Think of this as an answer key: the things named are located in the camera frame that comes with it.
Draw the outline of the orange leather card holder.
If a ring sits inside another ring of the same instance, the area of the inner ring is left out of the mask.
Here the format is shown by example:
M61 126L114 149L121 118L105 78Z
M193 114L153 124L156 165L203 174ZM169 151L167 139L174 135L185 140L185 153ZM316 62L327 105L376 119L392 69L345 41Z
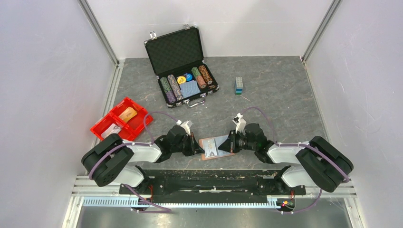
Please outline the orange leather card holder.
M199 145L204 150L204 153L201 154L202 160L205 161L234 155L233 153L218 149L218 147L224 143L226 139L227 136L225 135L200 139Z

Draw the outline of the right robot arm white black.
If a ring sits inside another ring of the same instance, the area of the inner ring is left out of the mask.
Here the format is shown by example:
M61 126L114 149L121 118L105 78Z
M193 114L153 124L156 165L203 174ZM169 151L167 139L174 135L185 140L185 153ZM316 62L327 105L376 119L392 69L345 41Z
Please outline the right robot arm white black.
M299 143L279 143L269 140L260 125L247 124L243 131L231 130L219 150L238 153L253 151L263 163L289 163L274 181L277 192L286 194L294 187L316 185L334 192L341 183L349 181L353 163L321 136Z

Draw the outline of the silver VIP card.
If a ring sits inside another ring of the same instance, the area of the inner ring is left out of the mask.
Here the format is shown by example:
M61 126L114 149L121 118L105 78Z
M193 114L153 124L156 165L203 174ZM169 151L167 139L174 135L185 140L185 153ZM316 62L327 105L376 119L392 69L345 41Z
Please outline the silver VIP card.
M213 158L218 156L217 146L214 138L205 139L202 141L202 144L206 158Z

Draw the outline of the gold credit card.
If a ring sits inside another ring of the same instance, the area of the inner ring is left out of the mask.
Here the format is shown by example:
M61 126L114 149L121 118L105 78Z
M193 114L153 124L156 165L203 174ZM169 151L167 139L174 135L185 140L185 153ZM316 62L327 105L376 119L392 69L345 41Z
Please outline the gold credit card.
M123 122L127 123L132 118L134 118L136 115L137 115L137 111L132 107L128 107L119 115L119 118Z

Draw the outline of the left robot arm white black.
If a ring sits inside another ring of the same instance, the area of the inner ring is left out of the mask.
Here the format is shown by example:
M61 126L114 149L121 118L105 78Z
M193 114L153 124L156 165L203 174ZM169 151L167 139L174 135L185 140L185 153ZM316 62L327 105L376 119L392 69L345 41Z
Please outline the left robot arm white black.
M161 163L174 153L193 156L203 154L204 150L188 127L174 126L153 143L128 141L113 133L88 151L81 163L97 186L112 182L128 184L141 194L149 189L149 180L140 167L130 168L128 164Z

